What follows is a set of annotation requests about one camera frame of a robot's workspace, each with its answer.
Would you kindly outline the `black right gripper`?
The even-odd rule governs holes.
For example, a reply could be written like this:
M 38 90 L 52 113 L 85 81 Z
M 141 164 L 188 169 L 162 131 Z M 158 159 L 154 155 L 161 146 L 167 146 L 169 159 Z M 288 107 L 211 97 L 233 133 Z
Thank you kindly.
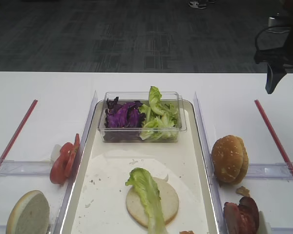
M 287 49 L 285 46 L 264 50 L 259 49 L 258 46 L 255 48 L 254 61 L 256 64 L 266 63 L 265 89 L 268 94 L 272 94 L 279 81 L 287 74 L 286 69 L 293 69 L 293 49 Z

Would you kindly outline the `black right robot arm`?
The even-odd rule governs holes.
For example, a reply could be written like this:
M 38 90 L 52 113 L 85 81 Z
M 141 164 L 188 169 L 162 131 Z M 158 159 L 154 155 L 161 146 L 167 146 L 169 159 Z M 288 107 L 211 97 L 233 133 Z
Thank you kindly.
M 280 2 L 287 12 L 286 16 L 273 16 L 276 23 L 262 29 L 254 39 L 256 52 L 255 63 L 265 62 L 267 64 L 266 92 L 272 94 L 279 81 L 287 74 L 287 70 L 293 69 L 293 0 L 282 0 Z M 260 49 L 258 46 L 259 36 L 270 29 L 288 29 L 288 35 L 283 46 L 271 49 Z

